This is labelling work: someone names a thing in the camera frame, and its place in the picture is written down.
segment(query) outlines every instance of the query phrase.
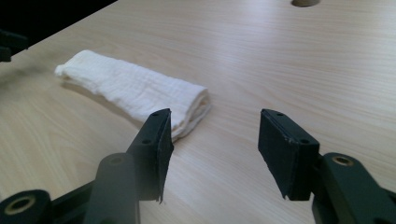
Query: white cloth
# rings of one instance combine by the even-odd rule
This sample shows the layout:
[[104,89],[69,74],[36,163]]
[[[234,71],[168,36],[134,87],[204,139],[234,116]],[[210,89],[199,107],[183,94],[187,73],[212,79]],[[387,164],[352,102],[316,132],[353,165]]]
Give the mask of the white cloth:
[[93,94],[103,95],[142,122],[151,113],[170,108],[173,141],[192,131],[211,107],[205,87],[90,50],[83,50],[67,63],[58,65],[55,75]]

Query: folded cloth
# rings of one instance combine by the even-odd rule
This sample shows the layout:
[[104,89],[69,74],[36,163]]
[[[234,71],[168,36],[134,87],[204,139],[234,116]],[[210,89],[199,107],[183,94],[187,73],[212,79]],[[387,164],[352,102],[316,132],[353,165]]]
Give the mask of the folded cloth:
[[67,63],[58,65],[55,75],[93,94],[103,95],[142,122],[151,113],[170,108],[173,141],[191,132],[211,107],[205,87],[90,50],[83,50]]

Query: wooden table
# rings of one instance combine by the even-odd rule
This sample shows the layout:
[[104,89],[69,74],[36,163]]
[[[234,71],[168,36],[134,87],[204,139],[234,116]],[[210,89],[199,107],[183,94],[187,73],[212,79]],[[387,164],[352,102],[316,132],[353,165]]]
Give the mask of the wooden table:
[[257,149],[281,111],[396,191],[396,3],[119,0],[0,64],[0,195],[55,199],[94,179],[140,123],[53,75],[83,49],[208,87],[207,117],[175,143],[164,202],[142,223],[314,223],[284,201]]

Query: dark background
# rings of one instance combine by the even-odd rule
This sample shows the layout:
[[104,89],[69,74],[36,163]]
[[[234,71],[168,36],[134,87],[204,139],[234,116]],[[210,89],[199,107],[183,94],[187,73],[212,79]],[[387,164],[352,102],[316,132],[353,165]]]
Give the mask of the dark background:
[[0,29],[27,36],[32,46],[115,1],[0,0]]

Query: cloth fold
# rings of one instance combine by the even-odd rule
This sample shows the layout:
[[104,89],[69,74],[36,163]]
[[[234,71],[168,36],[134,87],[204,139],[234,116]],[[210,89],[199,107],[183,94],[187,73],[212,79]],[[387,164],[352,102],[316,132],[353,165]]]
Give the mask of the cloth fold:
[[173,141],[190,133],[211,107],[208,90],[203,86],[90,50],[58,65],[55,76],[103,95],[142,122],[151,113],[170,108]]

